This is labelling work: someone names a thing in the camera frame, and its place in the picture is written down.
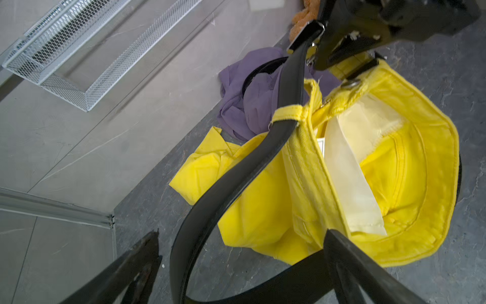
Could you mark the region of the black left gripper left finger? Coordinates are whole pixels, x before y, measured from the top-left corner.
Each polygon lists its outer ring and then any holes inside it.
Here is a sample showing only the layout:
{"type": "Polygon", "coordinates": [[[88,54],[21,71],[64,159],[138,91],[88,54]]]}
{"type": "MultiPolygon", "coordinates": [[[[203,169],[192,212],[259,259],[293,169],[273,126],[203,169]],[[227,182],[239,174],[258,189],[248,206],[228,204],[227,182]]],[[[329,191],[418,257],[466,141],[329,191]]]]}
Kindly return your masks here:
{"type": "Polygon", "coordinates": [[[63,303],[148,303],[161,265],[159,232],[151,231],[63,303]]]}

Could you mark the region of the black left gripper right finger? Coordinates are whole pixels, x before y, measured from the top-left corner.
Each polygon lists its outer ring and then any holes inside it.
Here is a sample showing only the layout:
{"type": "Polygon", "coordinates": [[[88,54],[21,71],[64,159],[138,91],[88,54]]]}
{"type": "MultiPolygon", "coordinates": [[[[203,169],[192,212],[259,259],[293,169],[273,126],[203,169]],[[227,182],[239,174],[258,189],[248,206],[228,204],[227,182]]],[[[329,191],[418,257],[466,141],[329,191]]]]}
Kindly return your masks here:
{"type": "Polygon", "coordinates": [[[425,303],[335,229],[325,236],[323,250],[339,303],[425,303]]]}

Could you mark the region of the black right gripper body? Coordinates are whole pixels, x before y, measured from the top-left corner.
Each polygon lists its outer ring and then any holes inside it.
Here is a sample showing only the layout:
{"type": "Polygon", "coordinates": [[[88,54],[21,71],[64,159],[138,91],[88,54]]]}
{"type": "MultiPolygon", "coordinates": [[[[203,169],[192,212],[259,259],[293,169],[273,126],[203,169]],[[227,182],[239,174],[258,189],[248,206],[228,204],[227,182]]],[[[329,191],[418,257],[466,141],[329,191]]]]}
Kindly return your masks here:
{"type": "Polygon", "coordinates": [[[322,1],[318,21],[325,30],[314,67],[326,70],[394,41],[452,36],[479,18],[476,1],[322,1]]]}

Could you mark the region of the black leather belt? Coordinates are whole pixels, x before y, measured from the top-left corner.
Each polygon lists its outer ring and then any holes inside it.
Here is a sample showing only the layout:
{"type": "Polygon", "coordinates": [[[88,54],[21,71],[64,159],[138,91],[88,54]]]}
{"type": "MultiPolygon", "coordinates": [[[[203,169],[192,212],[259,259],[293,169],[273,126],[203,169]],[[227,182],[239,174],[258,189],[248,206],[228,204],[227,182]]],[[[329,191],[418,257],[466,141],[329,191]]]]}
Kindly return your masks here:
{"type": "MultiPolygon", "coordinates": [[[[364,51],[326,70],[315,69],[315,54],[324,30],[323,24],[313,21],[291,44],[287,61],[281,69],[276,111],[288,106],[304,106],[309,102],[306,79],[317,81],[322,95],[328,96],[336,88],[356,87],[358,77],[382,61],[370,62],[367,51],[364,51]]],[[[192,205],[177,234],[170,257],[170,283],[175,303],[191,303],[187,296],[189,279],[212,230],[218,228],[217,220],[296,131],[296,119],[274,122],[273,116],[269,131],[243,146],[224,142],[219,129],[211,131],[171,181],[173,189],[192,205]]],[[[334,291],[323,247],[288,265],[289,268],[278,276],[228,298],[227,302],[315,303],[329,291],[334,291]]]]}

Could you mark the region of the yellow trousers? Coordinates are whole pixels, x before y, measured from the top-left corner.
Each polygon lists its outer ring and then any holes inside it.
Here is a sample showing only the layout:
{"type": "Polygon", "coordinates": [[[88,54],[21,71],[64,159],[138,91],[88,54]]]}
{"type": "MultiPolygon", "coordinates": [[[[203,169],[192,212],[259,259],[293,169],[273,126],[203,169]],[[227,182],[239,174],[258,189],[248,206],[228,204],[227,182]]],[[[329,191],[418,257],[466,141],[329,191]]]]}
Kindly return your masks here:
{"type": "Polygon", "coordinates": [[[294,134],[217,220],[224,243],[293,265],[336,229],[382,267],[434,254],[458,190],[449,117],[384,61],[356,87],[305,90],[307,104],[273,116],[296,119],[294,134]]]}

